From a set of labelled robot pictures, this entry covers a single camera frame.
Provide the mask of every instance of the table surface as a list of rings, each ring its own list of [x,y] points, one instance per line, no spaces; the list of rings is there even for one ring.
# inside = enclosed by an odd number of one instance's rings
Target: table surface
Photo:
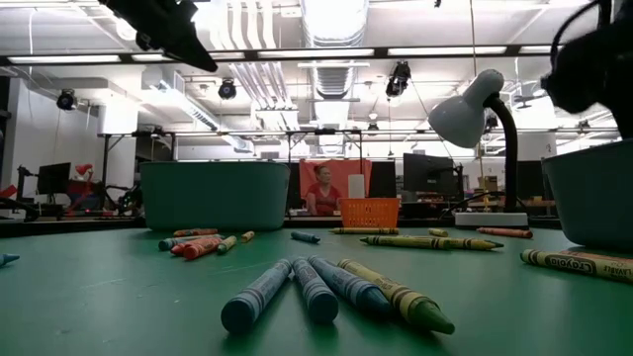
[[[358,235],[305,229],[258,233],[227,255],[187,262],[159,252],[167,233],[146,229],[0,239],[22,258],[0,268],[2,355],[630,355],[633,287],[524,264],[526,248],[574,246],[558,230],[531,240],[448,229],[505,244],[500,251],[368,246]],[[426,229],[403,228],[403,234]],[[287,281],[252,332],[230,336],[225,302],[275,261],[352,258],[439,303],[453,335],[378,322],[339,299],[333,325],[309,319]]]

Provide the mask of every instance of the computer monitor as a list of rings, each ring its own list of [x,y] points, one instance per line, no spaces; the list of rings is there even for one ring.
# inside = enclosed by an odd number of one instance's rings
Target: computer monitor
[[[68,188],[70,163],[59,163],[40,167],[38,173],[39,194],[63,194]]]
[[[519,161],[516,172],[516,196],[521,200],[532,197],[553,199],[547,176],[540,160]]]
[[[405,190],[458,195],[453,160],[424,154],[405,153]]]

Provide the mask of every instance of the orange crayon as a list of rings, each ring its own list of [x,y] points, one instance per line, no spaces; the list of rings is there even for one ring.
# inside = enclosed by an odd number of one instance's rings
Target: orange crayon
[[[216,228],[191,228],[184,230],[177,230],[174,232],[174,237],[182,237],[182,236],[202,236],[208,234],[218,233]]]
[[[204,256],[216,251],[218,249],[218,245],[220,245],[221,242],[221,238],[205,238],[204,240],[200,240],[198,243],[192,243],[189,246],[185,247],[185,251],[183,252],[183,254],[188,260],[196,259],[200,256]]]
[[[532,231],[520,230],[514,228],[496,228],[496,227],[480,227],[477,229],[480,233],[487,233],[496,236],[532,238]]]

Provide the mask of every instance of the teal plastic bin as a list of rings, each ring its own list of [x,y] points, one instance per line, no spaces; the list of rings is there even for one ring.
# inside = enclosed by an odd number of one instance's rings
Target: teal plastic bin
[[[284,223],[290,169],[272,162],[152,162],[140,166],[147,226],[272,230]]]

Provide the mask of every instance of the person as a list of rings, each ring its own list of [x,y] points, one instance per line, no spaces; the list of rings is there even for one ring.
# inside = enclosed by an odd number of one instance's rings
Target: person
[[[338,189],[331,185],[332,174],[329,168],[319,165],[315,167],[317,182],[314,183],[308,194],[308,212],[312,216],[332,216],[334,211],[340,210],[340,199],[342,198]]]

